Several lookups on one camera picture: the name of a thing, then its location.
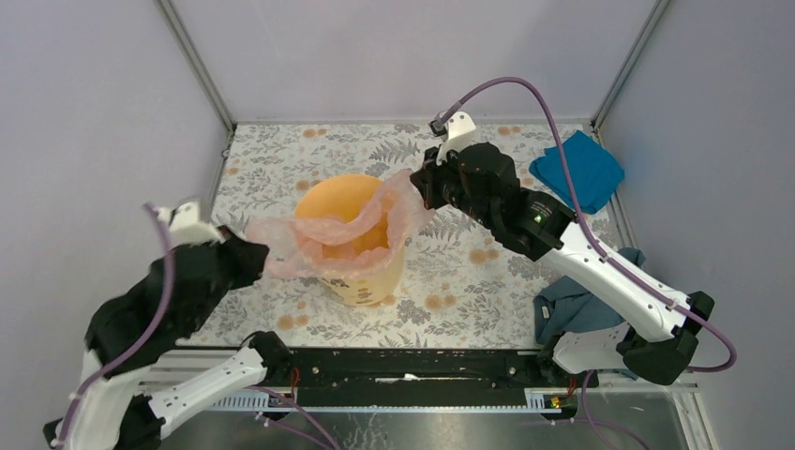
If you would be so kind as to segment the yellow plastic trash bin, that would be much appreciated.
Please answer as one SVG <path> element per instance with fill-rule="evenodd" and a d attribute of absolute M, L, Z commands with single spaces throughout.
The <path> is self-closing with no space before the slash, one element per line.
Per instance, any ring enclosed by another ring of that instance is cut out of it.
<path fill-rule="evenodd" d="M 359 215 L 381 184 L 381 180 L 364 174 L 344 174 L 321 181 L 299 201 L 294 216 L 333 217 L 349 222 Z M 325 247 L 322 255 L 350 259 L 387 247 L 386 217 L 382 217 L 371 230 L 355 238 L 349 247 Z M 405 251 L 400 249 L 395 259 L 374 275 L 359 278 L 323 276 L 321 281 L 347 306 L 375 308 L 390 305 L 395 301 L 394 290 L 400 282 L 404 260 Z"/>

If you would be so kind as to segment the pink plastic trash bag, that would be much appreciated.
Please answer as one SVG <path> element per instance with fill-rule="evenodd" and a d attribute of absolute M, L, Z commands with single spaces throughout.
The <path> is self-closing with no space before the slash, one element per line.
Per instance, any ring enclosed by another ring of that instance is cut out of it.
<path fill-rule="evenodd" d="M 338 217 L 257 218 L 247 220 L 249 242 L 269 246 L 265 267 L 274 278 L 321 278 L 374 275 L 395 259 L 406 238 L 425 227 L 435 211 L 426 209 L 410 181 L 410 170 L 402 170 L 382 181 L 359 215 L 349 222 Z M 353 240 L 386 217 L 387 248 L 378 248 L 350 259 L 323 256 L 323 249 L 348 248 Z"/>

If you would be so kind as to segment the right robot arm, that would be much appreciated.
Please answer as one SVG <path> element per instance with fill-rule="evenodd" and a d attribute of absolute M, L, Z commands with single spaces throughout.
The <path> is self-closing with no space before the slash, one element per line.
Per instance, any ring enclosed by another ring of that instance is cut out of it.
<path fill-rule="evenodd" d="M 504 248 L 573 279 L 622 317 L 608 329 L 553 337 L 537 362 L 543 382 L 560 386 L 588 370 L 625 369 L 671 385 L 687 370 L 713 299 L 670 289 L 620 253 L 590 243 L 576 214 L 522 187 L 514 160 L 496 146 L 477 143 L 447 155 L 432 147 L 410 180 L 426 208 L 455 207 Z"/>

